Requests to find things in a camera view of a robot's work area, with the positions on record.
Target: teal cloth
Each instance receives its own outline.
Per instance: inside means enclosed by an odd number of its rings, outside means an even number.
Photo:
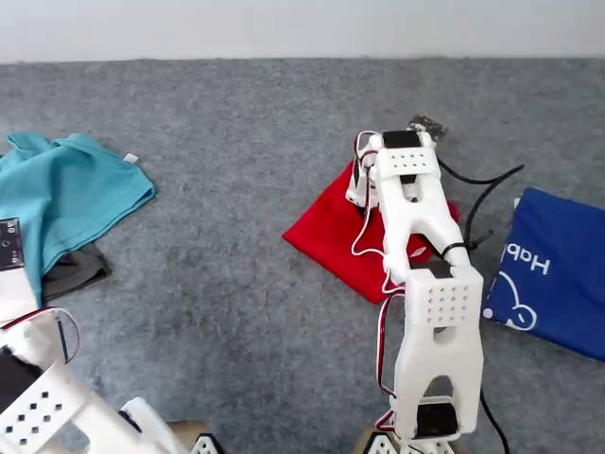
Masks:
[[[50,142],[15,132],[0,158],[0,218],[18,218],[26,272],[42,306],[42,277],[62,255],[105,234],[155,195],[143,171],[93,138]]]

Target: red wire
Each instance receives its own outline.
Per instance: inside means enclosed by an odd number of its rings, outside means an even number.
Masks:
[[[0,328],[0,329],[3,329],[6,331],[7,329],[11,329],[13,326],[16,326],[19,323],[25,322],[25,321],[31,319],[32,317],[36,317],[36,316],[42,314],[43,312],[48,312],[48,311],[55,310],[55,309],[56,309],[55,307],[45,307],[43,309],[34,310],[33,312],[29,312],[28,314],[26,314],[22,317],[19,317],[18,319],[13,320],[12,322],[8,322],[4,326],[2,326],[2,328]]]
[[[393,410],[387,411],[383,414],[378,421],[374,424],[378,430],[382,430],[383,432],[394,432],[395,428],[393,426],[384,426],[384,424],[390,419],[393,415]]]
[[[26,315],[24,315],[22,317],[19,317],[18,319],[13,320],[12,322],[8,322],[4,326],[2,326],[0,328],[0,330],[6,331],[8,329],[11,329],[11,328],[15,327],[19,323],[23,323],[23,322],[26,322],[26,321],[28,321],[30,319],[38,317],[39,315],[44,314],[45,312],[53,312],[53,311],[60,311],[63,314],[65,314],[65,316],[69,319],[69,321],[76,328],[76,337],[77,337],[77,340],[78,340],[78,344],[76,346],[76,351],[74,352],[74,354],[65,361],[65,364],[69,364],[76,357],[76,355],[79,352],[79,348],[80,348],[80,344],[81,344],[81,337],[80,337],[79,327],[78,327],[78,324],[76,323],[76,320],[74,320],[74,318],[72,317],[72,315],[67,310],[65,310],[65,309],[62,309],[60,307],[50,306],[50,307],[44,307],[42,309],[34,310],[33,312],[29,312],[28,314],[26,314]]]
[[[383,362],[385,358],[385,324],[387,321],[387,313],[389,311],[390,302],[396,296],[405,295],[403,292],[395,292],[389,295],[385,302],[382,304],[380,308],[380,315],[378,316],[378,345],[377,345],[377,358],[376,358],[376,380],[378,381],[378,386],[382,391],[387,393],[388,395],[392,395],[393,397],[397,397],[395,392],[388,388],[387,386],[382,384],[382,368]]]

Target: cartoon logo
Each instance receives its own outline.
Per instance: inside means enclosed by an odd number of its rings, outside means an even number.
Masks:
[[[506,326],[519,331],[530,331],[536,325],[536,322],[538,322],[538,315],[536,314],[536,311],[528,305],[521,304],[519,301],[519,292],[517,291],[517,287],[514,285],[514,282],[512,279],[510,279],[508,274],[503,271],[499,271],[498,275],[502,276],[509,284],[510,290],[512,291],[512,296],[514,298],[512,315],[511,318],[507,319]],[[483,317],[490,319],[493,317],[493,311],[486,307],[483,309]]]

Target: wire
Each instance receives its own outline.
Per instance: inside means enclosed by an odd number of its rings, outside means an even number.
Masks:
[[[19,317],[18,319],[15,319],[12,322],[5,324],[4,326],[2,326],[0,328],[0,330],[7,331],[23,322],[32,322],[35,319],[37,319],[38,317],[40,317],[46,313],[49,313],[49,312],[55,312],[55,313],[59,312],[59,313],[65,315],[65,317],[67,317],[67,319],[71,322],[71,324],[76,329],[76,337],[78,340],[78,344],[76,346],[76,351],[74,352],[74,354],[70,358],[65,359],[65,364],[69,364],[70,362],[72,362],[72,360],[76,357],[76,355],[79,352],[80,339],[81,339],[80,332],[81,331],[80,331],[78,322],[76,322],[76,319],[74,318],[74,316],[67,309],[63,309],[62,307],[52,307],[51,306],[51,307],[45,307],[42,309],[34,310],[33,312],[29,312],[28,314],[24,315],[23,317]]]
[[[391,301],[398,296],[404,296],[404,293],[400,292],[389,295],[380,307],[380,313],[378,314],[378,336],[376,336],[376,381],[378,381],[378,386],[382,391],[393,397],[397,397],[395,392],[382,384],[382,365],[385,357],[385,325],[387,321],[387,312],[389,311]]]
[[[390,419],[390,417],[392,415],[393,415],[393,410],[387,411],[380,418],[378,418],[378,420],[374,423],[374,426],[378,430],[382,430],[383,432],[394,432],[395,431],[394,426],[385,426],[385,423]]]
[[[375,131],[362,131],[360,132],[357,137],[355,138],[354,141],[354,153],[355,153],[355,158],[357,157],[357,153],[358,153],[358,146],[359,146],[359,139],[362,135],[364,134],[377,134],[378,132]],[[367,166],[365,167],[363,165],[365,159],[368,156],[377,154],[378,151],[374,150],[374,149],[369,149],[367,151],[365,151],[361,157],[359,157],[359,166],[362,168],[365,168],[366,170],[366,200],[365,200],[365,205],[364,205],[364,221],[363,221],[363,226],[361,227],[361,230],[359,231],[359,234],[357,234],[357,237],[355,238],[355,240],[353,241],[353,244],[351,245],[351,254],[359,257],[360,255],[363,255],[365,253],[377,253],[378,255],[380,255],[383,260],[387,257],[385,255],[385,253],[383,253],[382,251],[378,250],[378,249],[373,249],[373,248],[369,248],[369,249],[364,249],[363,251],[356,251],[355,248],[357,246],[357,243],[359,242],[359,240],[361,239],[361,237],[366,233],[366,230],[368,228],[368,224],[370,223],[370,216],[372,214],[372,204],[371,204],[371,194],[372,192],[370,191],[370,187],[372,182],[370,181],[370,170],[373,167],[373,164],[371,166]],[[395,288],[387,288],[387,284],[389,283],[390,280],[390,270],[387,270],[387,275],[385,276],[385,280],[382,283],[381,286],[381,290],[384,294],[386,295],[390,295],[396,292],[400,292],[400,291],[405,291],[406,288],[405,287],[395,287]]]
[[[409,447],[410,449],[413,449],[416,452],[420,452],[420,454],[424,454],[424,451],[421,451],[420,449],[418,449],[417,447],[414,447],[412,445],[407,445],[407,447]]]
[[[385,295],[391,295],[400,291],[406,291],[406,287],[405,286],[400,286],[400,287],[394,287],[394,288],[387,288],[387,284],[390,281],[390,269],[387,270],[387,275],[385,276],[385,280],[382,283],[382,292]]]
[[[485,241],[488,237],[490,237],[493,234],[493,230],[489,230],[486,234],[482,235],[480,238],[471,241],[471,227],[473,226],[473,220],[475,219],[475,215],[479,209],[479,206],[481,206],[481,203],[483,203],[483,201],[485,199],[487,199],[487,197],[492,193],[492,191],[499,184],[504,182],[507,178],[511,177],[515,173],[523,170],[525,165],[520,165],[520,166],[514,167],[511,170],[509,170],[508,172],[505,172],[502,175],[498,175],[493,178],[489,178],[486,180],[479,180],[476,178],[469,178],[469,177],[460,175],[452,167],[450,167],[448,164],[446,164],[441,158],[437,158],[437,161],[439,162],[439,165],[447,173],[452,175],[457,180],[460,180],[461,182],[468,183],[468,184],[487,184],[488,185],[488,187],[476,199],[475,203],[473,204],[473,207],[471,208],[471,211],[469,211],[469,215],[466,218],[466,222],[464,224],[464,235],[463,235],[464,244],[466,244],[466,247],[469,251],[473,251],[479,246],[479,244],[481,244],[483,241]]]
[[[470,252],[470,251],[476,249],[478,247],[478,245],[484,239],[486,239],[487,237],[489,237],[493,233],[493,231],[490,230],[490,231],[487,232],[487,234],[483,235],[481,238],[479,238],[479,239],[477,239],[475,241],[470,241],[471,230],[472,230],[472,227],[473,227],[473,220],[475,220],[475,215],[476,215],[477,211],[479,210],[479,207],[481,206],[481,203],[483,203],[483,201],[487,199],[487,197],[492,193],[492,191],[499,184],[501,184],[502,182],[504,182],[508,177],[511,177],[515,173],[521,171],[525,166],[524,165],[517,166],[515,168],[512,168],[508,172],[503,173],[499,177],[491,178],[489,180],[473,180],[473,179],[470,179],[470,178],[463,177],[463,176],[459,175],[451,167],[447,166],[443,161],[440,161],[440,165],[445,170],[447,170],[448,173],[450,173],[452,176],[454,176],[455,178],[458,178],[459,180],[461,180],[463,182],[470,183],[470,184],[488,184],[489,185],[479,195],[479,197],[477,197],[477,199],[476,199],[475,203],[473,204],[473,207],[471,208],[471,211],[469,212],[469,215],[466,218],[466,221],[464,223],[464,236],[463,236],[463,238],[464,238],[464,244],[466,245],[467,249]],[[502,428],[500,427],[500,425],[497,423],[497,421],[493,417],[492,411],[490,410],[488,402],[485,399],[485,393],[483,392],[483,388],[481,388],[481,390],[480,390],[479,400],[481,401],[481,407],[483,407],[483,410],[485,411],[485,414],[487,415],[488,419],[490,420],[490,423],[492,423],[492,426],[495,429],[495,431],[498,432],[498,436],[500,437],[500,441],[502,442],[502,447],[504,448],[504,453],[505,454],[510,454],[509,440],[507,439],[507,436],[504,433],[504,430],[502,430]]]
[[[524,167],[525,167],[525,165],[520,165],[520,166],[517,166],[515,168],[512,168],[511,170],[509,170],[506,173],[503,173],[502,175],[500,175],[499,177],[497,177],[495,179],[495,181],[493,183],[491,183],[479,195],[479,197],[477,197],[477,199],[475,201],[475,204],[471,208],[471,211],[469,212],[469,216],[466,218],[466,222],[464,224],[464,241],[467,244],[469,244],[469,241],[470,241],[471,227],[473,226],[473,220],[475,219],[476,212],[478,211],[479,206],[481,206],[481,203],[483,203],[483,201],[487,199],[487,197],[492,193],[492,191],[496,187],[498,187],[499,184],[501,184],[502,182],[504,182],[508,177],[511,177],[515,173],[520,172],[521,170],[523,170]]]
[[[492,426],[493,426],[493,428],[495,428],[495,431],[498,432],[498,436],[500,437],[500,440],[502,441],[502,447],[504,448],[504,453],[510,454],[509,440],[507,439],[507,436],[504,433],[504,430],[502,430],[500,425],[496,422],[495,418],[493,417],[492,411],[490,410],[490,407],[488,406],[488,402],[487,402],[487,400],[485,400],[485,394],[483,392],[483,388],[481,388],[481,393],[479,394],[479,399],[481,400],[481,407],[483,407],[483,410],[485,411],[485,414],[487,415],[488,419],[490,420],[490,423],[492,423]]]

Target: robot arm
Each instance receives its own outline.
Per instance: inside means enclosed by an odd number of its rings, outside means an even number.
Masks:
[[[0,236],[0,283],[6,284],[0,292],[0,454],[71,453],[57,437],[67,424],[86,435],[90,454],[187,454],[145,400],[133,399],[115,411],[71,375],[57,317],[66,311],[50,307],[17,313],[17,306],[37,304],[16,219],[0,221]],[[191,452],[222,451],[204,434]]]
[[[357,171],[346,196],[367,207],[366,216],[378,206],[385,225],[383,268],[394,284],[405,286],[406,331],[394,389],[383,388],[390,411],[382,421],[390,422],[389,429],[405,446],[446,445],[442,442],[475,430],[483,370],[483,279],[471,266],[450,216],[435,142],[422,129],[373,132],[362,148],[356,140]],[[437,267],[410,267],[406,245],[411,234],[423,234],[441,255]],[[450,379],[453,395],[424,397],[439,376]]]

